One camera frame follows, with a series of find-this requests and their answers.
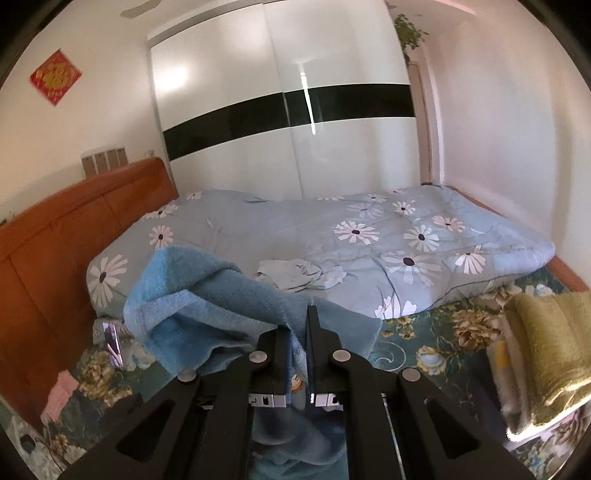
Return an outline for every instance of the olive green towel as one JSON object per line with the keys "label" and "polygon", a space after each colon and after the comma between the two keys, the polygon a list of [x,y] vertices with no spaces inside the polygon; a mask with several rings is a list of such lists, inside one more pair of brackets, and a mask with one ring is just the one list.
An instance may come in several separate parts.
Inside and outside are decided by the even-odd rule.
{"label": "olive green towel", "polygon": [[523,356],[533,425],[591,395],[591,292],[516,295],[505,314]]}

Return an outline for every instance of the sliding wardrobe door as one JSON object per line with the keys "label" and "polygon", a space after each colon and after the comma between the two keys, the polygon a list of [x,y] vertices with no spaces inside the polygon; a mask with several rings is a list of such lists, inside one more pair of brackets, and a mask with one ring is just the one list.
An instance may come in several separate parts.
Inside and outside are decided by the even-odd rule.
{"label": "sliding wardrobe door", "polygon": [[262,5],[198,23],[151,49],[158,114],[179,192],[301,199]]}
{"label": "sliding wardrobe door", "polygon": [[383,0],[264,5],[306,198],[419,184],[408,74]]}

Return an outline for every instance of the bed frame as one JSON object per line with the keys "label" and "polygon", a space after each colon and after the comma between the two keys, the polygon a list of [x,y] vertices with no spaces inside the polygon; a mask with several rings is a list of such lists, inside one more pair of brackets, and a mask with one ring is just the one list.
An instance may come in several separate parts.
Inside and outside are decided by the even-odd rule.
{"label": "bed frame", "polygon": [[81,181],[0,226],[0,394],[42,431],[57,374],[92,343],[90,261],[177,197],[160,158]]}

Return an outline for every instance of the phone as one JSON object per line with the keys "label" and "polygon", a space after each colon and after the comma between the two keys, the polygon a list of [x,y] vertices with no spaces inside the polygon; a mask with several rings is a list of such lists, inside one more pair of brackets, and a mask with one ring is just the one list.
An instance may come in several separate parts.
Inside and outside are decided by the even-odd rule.
{"label": "phone", "polygon": [[121,355],[119,336],[117,335],[115,325],[113,323],[103,322],[103,331],[105,333],[107,350],[111,354],[112,363],[118,368],[123,368],[123,356]]}

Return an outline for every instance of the screw head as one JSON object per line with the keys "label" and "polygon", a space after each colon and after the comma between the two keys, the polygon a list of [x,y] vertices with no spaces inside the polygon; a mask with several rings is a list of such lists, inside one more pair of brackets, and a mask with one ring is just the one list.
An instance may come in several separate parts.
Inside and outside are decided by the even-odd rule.
{"label": "screw head", "polygon": [[347,350],[335,350],[333,352],[333,358],[337,362],[346,362],[351,359],[351,354]]}
{"label": "screw head", "polygon": [[185,368],[178,373],[177,378],[181,383],[191,383],[197,378],[197,371],[192,368]]}
{"label": "screw head", "polygon": [[416,368],[405,368],[402,370],[402,378],[407,382],[416,382],[421,378],[421,372]]}
{"label": "screw head", "polygon": [[267,360],[267,354],[260,350],[255,350],[253,353],[248,355],[250,361],[254,364],[261,364]]}

